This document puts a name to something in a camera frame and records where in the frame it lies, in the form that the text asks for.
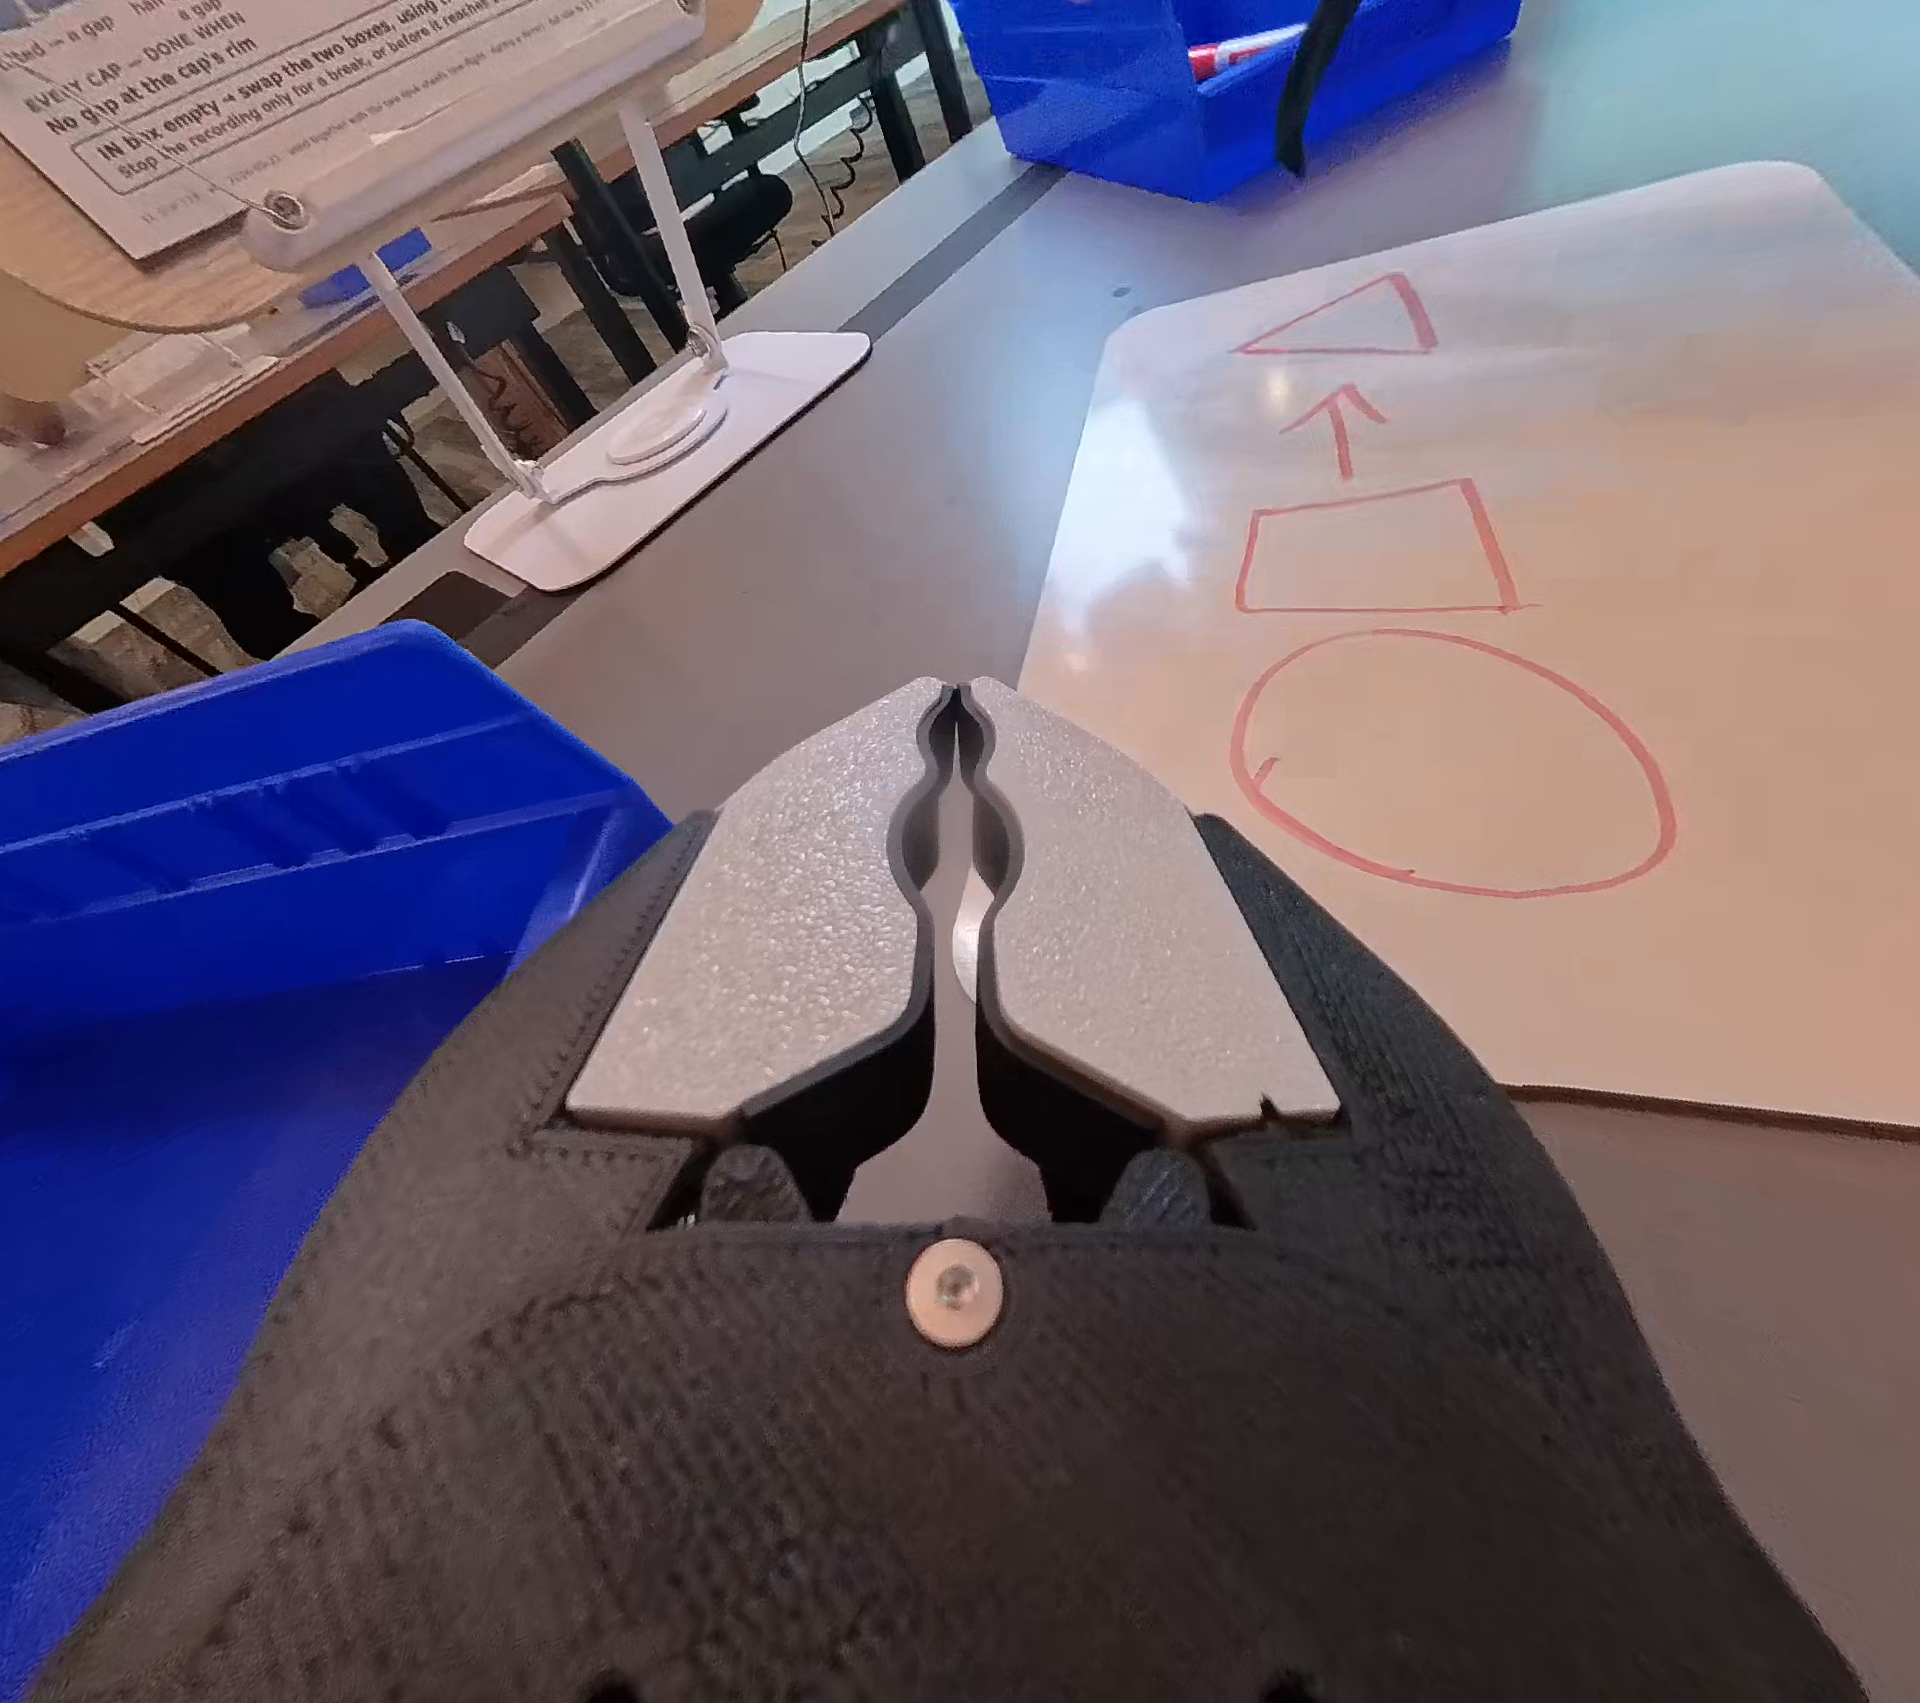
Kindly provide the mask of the clear acrylic holder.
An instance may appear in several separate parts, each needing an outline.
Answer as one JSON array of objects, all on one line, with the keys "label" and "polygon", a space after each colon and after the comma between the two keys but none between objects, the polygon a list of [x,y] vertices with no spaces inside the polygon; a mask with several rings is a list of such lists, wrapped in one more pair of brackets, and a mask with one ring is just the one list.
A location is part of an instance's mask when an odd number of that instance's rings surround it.
[{"label": "clear acrylic holder", "polygon": [[220,401],[259,371],[248,323],[213,331],[133,331],[88,361],[60,407],[100,427],[160,433]]}]

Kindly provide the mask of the blue plastic bin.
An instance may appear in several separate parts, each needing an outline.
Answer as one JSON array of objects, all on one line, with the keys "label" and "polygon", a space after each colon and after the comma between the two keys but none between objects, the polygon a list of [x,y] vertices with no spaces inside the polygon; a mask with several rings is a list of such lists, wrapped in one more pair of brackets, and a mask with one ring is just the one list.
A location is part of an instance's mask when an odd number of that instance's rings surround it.
[{"label": "blue plastic bin", "polygon": [[670,819],[397,621],[2,763],[2,1696],[155,1520],[349,1165]]},{"label": "blue plastic bin", "polygon": [[[420,259],[429,257],[432,249],[432,237],[423,227],[415,227],[404,235],[380,245],[376,255],[392,275],[401,277]],[[372,295],[372,285],[366,271],[360,265],[349,265],[332,275],[324,275],[323,279],[304,285],[299,291],[299,303],[302,309],[318,311],[344,307],[369,295]]]},{"label": "blue plastic bin", "polygon": [[[1295,49],[1196,83],[1188,47],[1306,23],[1318,0],[949,0],[1007,149],[1214,201],[1276,167]],[[1310,155],[1506,41],[1524,0],[1363,0],[1309,117]]]}]

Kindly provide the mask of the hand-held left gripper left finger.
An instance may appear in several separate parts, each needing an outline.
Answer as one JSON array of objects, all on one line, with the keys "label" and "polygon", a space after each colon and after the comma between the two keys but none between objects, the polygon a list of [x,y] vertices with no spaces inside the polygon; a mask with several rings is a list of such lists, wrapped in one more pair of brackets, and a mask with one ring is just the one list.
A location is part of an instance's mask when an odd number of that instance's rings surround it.
[{"label": "hand-held left gripper left finger", "polygon": [[721,805],[567,1093],[605,1129],[718,1135],[931,1005],[954,687],[917,677]]}]

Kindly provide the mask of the black tape strip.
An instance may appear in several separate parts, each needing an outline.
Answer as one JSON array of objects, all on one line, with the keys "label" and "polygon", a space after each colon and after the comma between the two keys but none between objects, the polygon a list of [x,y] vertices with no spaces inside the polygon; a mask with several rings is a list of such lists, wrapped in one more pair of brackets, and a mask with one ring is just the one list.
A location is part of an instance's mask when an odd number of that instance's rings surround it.
[{"label": "black tape strip", "polygon": [[1050,165],[1028,165],[1011,179],[991,201],[973,211],[958,227],[925,251],[894,283],[836,327],[843,335],[865,335],[879,341],[900,325],[927,299],[935,297],[952,275],[958,275],[975,257],[988,249],[999,235],[1050,193],[1064,171]]}]

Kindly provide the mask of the black office chair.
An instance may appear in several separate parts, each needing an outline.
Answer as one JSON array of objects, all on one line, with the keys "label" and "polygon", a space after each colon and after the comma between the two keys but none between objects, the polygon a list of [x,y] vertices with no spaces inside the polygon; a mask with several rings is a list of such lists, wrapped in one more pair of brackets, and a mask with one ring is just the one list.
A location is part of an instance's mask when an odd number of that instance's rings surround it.
[{"label": "black office chair", "polygon": [[795,203],[782,177],[750,169],[685,213],[692,259],[718,317],[746,303],[750,295],[738,281],[738,267],[778,233]]}]

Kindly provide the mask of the white whiteboard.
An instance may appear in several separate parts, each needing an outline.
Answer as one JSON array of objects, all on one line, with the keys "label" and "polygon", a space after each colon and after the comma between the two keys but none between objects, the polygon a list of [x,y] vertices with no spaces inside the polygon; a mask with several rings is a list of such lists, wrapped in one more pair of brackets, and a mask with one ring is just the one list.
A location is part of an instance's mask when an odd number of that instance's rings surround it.
[{"label": "white whiteboard", "polygon": [[1146,311],[1019,685],[1505,1085],[1912,1133],[1917,343],[1790,163]]}]

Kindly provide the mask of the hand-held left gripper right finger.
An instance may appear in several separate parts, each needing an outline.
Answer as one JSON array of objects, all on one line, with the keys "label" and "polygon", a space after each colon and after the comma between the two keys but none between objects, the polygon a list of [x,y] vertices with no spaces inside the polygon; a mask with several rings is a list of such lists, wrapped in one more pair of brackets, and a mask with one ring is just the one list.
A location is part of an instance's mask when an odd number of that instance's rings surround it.
[{"label": "hand-held left gripper right finger", "polygon": [[958,693],[973,875],[954,957],[1012,1061],[1177,1143],[1341,1099],[1195,813],[1020,691]]}]

